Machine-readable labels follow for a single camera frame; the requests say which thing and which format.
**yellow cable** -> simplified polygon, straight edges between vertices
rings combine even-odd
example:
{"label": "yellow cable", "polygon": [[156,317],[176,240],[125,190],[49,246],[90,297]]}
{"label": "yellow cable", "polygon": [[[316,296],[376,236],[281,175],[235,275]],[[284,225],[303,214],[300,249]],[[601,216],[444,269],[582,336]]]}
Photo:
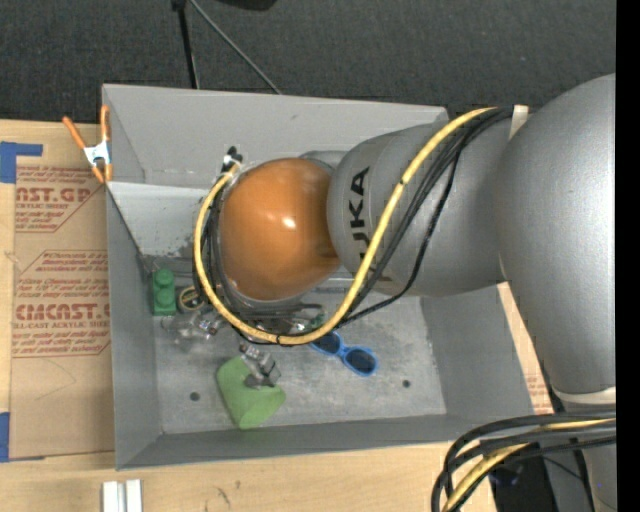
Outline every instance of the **yellow cable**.
{"label": "yellow cable", "polygon": [[[543,430],[566,430],[573,428],[582,428],[582,427],[591,427],[594,425],[600,425],[603,423],[609,423],[615,421],[615,418],[607,418],[602,420],[578,420],[578,421],[564,421],[562,423],[552,423],[550,425],[545,425],[534,431],[543,431]],[[488,454],[483,460],[478,462],[460,481],[458,486],[455,488],[454,492],[451,493],[449,499],[447,500],[446,505],[442,509],[442,512],[447,512],[455,507],[462,496],[466,494],[466,492],[475,485],[475,483],[484,478],[495,466],[497,466],[500,462],[506,459],[509,455],[518,450],[521,450],[525,446],[529,446],[531,443],[517,444],[513,446],[507,446],[505,448],[501,448],[496,450],[490,454]]]}
{"label": "yellow cable", "polygon": [[506,448],[501,448],[487,455],[486,458],[476,464],[471,471],[464,476],[460,484],[458,484],[451,496],[449,496],[442,512],[447,512],[455,507],[467,490],[470,489],[478,480],[484,478],[485,475],[487,475],[495,466],[506,459],[509,455],[528,445],[529,443],[507,446]]}
{"label": "yellow cable", "polygon": [[209,207],[213,203],[213,200],[215,199],[216,195],[220,192],[220,190],[222,190],[222,188],[229,181],[229,179],[231,179],[233,174],[237,172],[238,167],[234,166],[232,169],[229,170],[227,174],[225,174],[220,180],[218,180],[218,182],[216,182],[214,187],[209,192],[209,195],[207,195],[207,197],[203,201],[202,207],[200,208],[200,212],[198,213],[198,218],[196,220],[196,226],[194,229],[193,257],[194,257],[194,262],[196,266],[196,272],[198,274],[198,278],[200,279],[200,282],[202,283],[202,287],[205,293],[207,294],[207,297],[211,301],[211,304],[213,304],[213,306],[218,310],[220,315],[222,315],[222,317],[225,318],[225,320],[227,320],[230,324],[232,324],[236,328],[240,329],[245,334],[252,336],[254,338],[264,340],[264,341],[269,341],[271,343],[279,343],[282,345],[302,345],[302,344],[310,343],[314,340],[317,340],[318,338],[327,334],[329,331],[331,331],[331,329],[333,329],[336,325],[338,325],[338,322],[340,322],[340,320],[342,320],[344,315],[347,314],[347,312],[349,311],[349,308],[351,307],[351,304],[353,304],[353,301],[355,300],[358,292],[360,291],[360,287],[362,286],[362,283],[364,282],[367,276],[369,267],[371,266],[371,263],[373,261],[373,258],[375,257],[376,251],[378,250],[378,247],[382,242],[382,237],[387,229],[387,226],[389,225],[389,222],[391,221],[391,216],[394,210],[396,209],[398,201],[400,200],[400,197],[402,196],[402,193],[407,183],[411,181],[411,179],[414,177],[414,175],[416,174],[420,166],[424,163],[424,161],[427,159],[427,157],[436,149],[438,144],[440,144],[446,137],[448,137],[453,131],[455,131],[457,128],[459,128],[466,122],[470,121],[474,117],[477,117],[478,115],[488,110],[492,110],[493,108],[495,107],[481,108],[454,119],[453,121],[448,123],[446,126],[444,126],[441,130],[439,130],[438,133],[436,133],[429,140],[429,142],[427,142],[427,144],[420,150],[420,152],[411,161],[411,163],[409,164],[405,172],[402,174],[400,182],[395,186],[393,193],[391,194],[391,197],[389,198],[389,201],[387,202],[387,205],[385,206],[382,212],[382,215],[380,216],[380,221],[378,222],[378,225],[376,226],[373,236],[371,237],[369,247],[367,248],[367,251],[364,257],[362,258],[362,262],[360,263],[360,267],[356,272],[356,275],[353,279],[353,283],[351,284],[351,287],[349,288],[347,294],[342,300],[342,303],[340,304],[336,312],[333,314],[333,316],[329,320],[327,320],[322,326],[320,326],[315,331],[312,331],[303,336],[285,336],[285,335],[278,336],[276,334],[264,332],[264,331],[261,331],[260,329],[256,329],[255,327],[247,325],[225,307],[222,301],[215,294],[213,288],[211,287],[211,283],[209,283],[209,280],[207,279],[207,275],[204,270],[204,265],[202,263],[202,248],[200,244],[202,226],[204,224],[204,219],[206,217],[207,211],[209,210]]}

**clear plastic object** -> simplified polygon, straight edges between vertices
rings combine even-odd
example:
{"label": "clear plastic object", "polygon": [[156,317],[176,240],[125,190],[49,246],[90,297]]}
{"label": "clear plastic object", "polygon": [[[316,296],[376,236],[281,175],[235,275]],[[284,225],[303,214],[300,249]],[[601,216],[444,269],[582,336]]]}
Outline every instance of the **clear plastic object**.
{"label": "clear plastic object", "polygon": [[211,339],[224,326],[225,321],[219,316],[207,319],[201,311],[194,311],[164,317],[160,323],[167,333],[174,336],[173,343],[188,351],[195,342]]}

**orange clip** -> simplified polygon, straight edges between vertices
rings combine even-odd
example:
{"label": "orange clip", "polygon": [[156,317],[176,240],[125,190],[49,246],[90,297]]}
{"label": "orange clip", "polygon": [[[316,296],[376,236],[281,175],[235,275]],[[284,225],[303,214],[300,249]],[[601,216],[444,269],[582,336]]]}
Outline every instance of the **orange clip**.
{"label": "orange clip", "polygon": [[[91,164],[91,171],[96,179],[100,183],[111,181],[113,178],[113,164],[111,163],[111,152],[109,148],[109,144],[111,142],[109,107],[107,105],[102,105],[102,108],[100,109],[100,135],[102,137],[102,141],[97,146],[87,146],[87,143],[82,138],[82,135],[80,135],[76,125],[73,124],[73,121],[67,116],[62,118],[62,124],[67,127],[76,145],[84,151],[87,160],[89,160],[89,163]],[[100,161],[104,162],[103,170],[100,170],[98,167],[98,163]]]}

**green object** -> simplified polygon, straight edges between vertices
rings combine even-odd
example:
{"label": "green object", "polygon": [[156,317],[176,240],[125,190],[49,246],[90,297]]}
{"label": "green object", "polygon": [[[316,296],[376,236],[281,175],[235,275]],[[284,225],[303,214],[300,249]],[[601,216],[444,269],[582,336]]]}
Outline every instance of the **green object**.
{"label": "green object", "polygon": [[250,373],[242,357],[234,357],[216,374],[227,410],[240,430],[255,428],[267,421],[286,399],[280,386],[257,389],[246,386],[244,380]]}
{"label": "green object", "polygon": [[176,314],[176,287],[171,270],[163,268],[153,273],[152,293],[154,316]]}

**cable bundle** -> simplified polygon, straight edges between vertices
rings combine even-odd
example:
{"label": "cable bundle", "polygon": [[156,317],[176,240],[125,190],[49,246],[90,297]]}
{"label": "cable bundle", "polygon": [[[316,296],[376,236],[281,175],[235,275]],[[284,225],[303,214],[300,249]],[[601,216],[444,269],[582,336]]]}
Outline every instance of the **cable bundle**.
{"label": "cable bundle", "polygon": [[[505,435],[514,429],[523,433]],[[470,443],[478,446],[460,451]],[[432,512],[456,512],[473,494],[482,480],[498,465],[510,465],[547,453],[584,450],[616,442],[616,413],[556,413],[523,416],[489,423],[475,428],[456,440],[445,457],[442,472],[431,494]],[[553,443],[540,446],[541,443]],[[454,472],[467,462],[483,457],[454,488]],[[440,508],[442,491],[448,500]]]}
{"label": "cable bundle", "polygon": [[[215,248],[211,246],[211,244],[213,243],[213,237],[209,236],[209,238],[207,238],[207,233],[210,232],[209,229],[205,227],[203,231],[203,226],[205,226],[205,218],[207,217],[207,215],[209,215],[209,210],[214,207],[213,211],[215,211],[216,200],[219,198],[219,195],[222,193],[222,190],[227,185],[229,180],[239,169],[237,163],[232,162],[232,165],[230,165],[228,168],[225,168],[224,173],[220,176],[218,181],[216,181],[213,188],[203,201],[202,207],[200,208],[200,212],[198,214],[198,218],[196,220],[196,227],[194,231],[194,273],[197,276],[195,280],[199,281],[199,283],[197,283],[198,289],[206,294],[211,304],[235,329],[252,338],[257,338],[270,343],[277,343],[281,345],[301,345],[310,343],[324,336],[332,329],[339,328],[343,325],[346,325],[350,321],[361,318],[365,314],[372,313],[373,311],[391,304],[399,297],[401,297],[409,288],[411,288],[413,282],[415,281],[415,278],[417,277],[429,241],[451,191],[455,170],[462,151],[479,133],[481,133],[489,126],[497,123],[498,121],[508,118],[511,115],[511,112],[512,109],[496,108],[474,110],[473,112],[469,112],[457,119],[454,119],[446,126],[444,126],[444,128],[439,130],[433,137],[431,137],[431,139],[411,161],[407,169],[400,177],[399,182],[393,189],[393,192],[391,193],[389,200],[387,201],[386,206],[380,216],[378,225],[376,226],[376,229],[371,237],[369,247],[365,252],[364,257],[362,258],[362,262],[360,264],[360,267],[358,268],[358,271],[354,276],[353,283],[347,291],[347,294],[345,295],[336,312],[331,316],[331,318],[329,318],[323,325],[321,325],[317,329],[314,329],[311,332],[305,332],[297,335],[275,334],[249,325],[246,321],[244,321],[244,319],[240,318],[237,314],[234,314],[234,312],[230,311],[229,308],[220,300],[211,283],[211,278],[214,276],[207,275],[207,270],[205,269],[202,259],[203,247],[208,241],[210,245],[209,254],[211,254],[211,252],[215,250]],[[418,192],[414,195],[409,209],[407,210],[407,212],[405,212],[398,231],[393,237],[390,246],[382,256],[380,262],[381,264],[378,264],[373,275],[367,278],[370,266],[382,242],[382,237],[384,236],[389,226],[391,216],[398,206],[400,198],[405,191],[405,187],[414,178],[427,158],[429,158],[437,150],[441,151],[435,158],[434,164],[429,169],[429,172],[427,172],[423,177],[418,187]],[[409,224],[418,213],[418,210],[420,209],[422,203],[428,196],[429,192],[431,192],[438,179],[443,175],[443,173],[451,164],[453,164],[453,168],[450,172],[447,186],[430,221],[429,228],[427,230],[427,233],[425,234],[425,238],[418,253],[418,258],[416,259],[414,270],[412,272],[411,278],[409,279],[409,282],[405,285],[405,288],[399,294],[371,308],[368,308],[365,311],[362,311],[356,315],[352,315],[357,306],[373,289],[375,282],[380,277],[382,270],[393,255],[393,252],[397,248],[401,238],[406,233]]]}

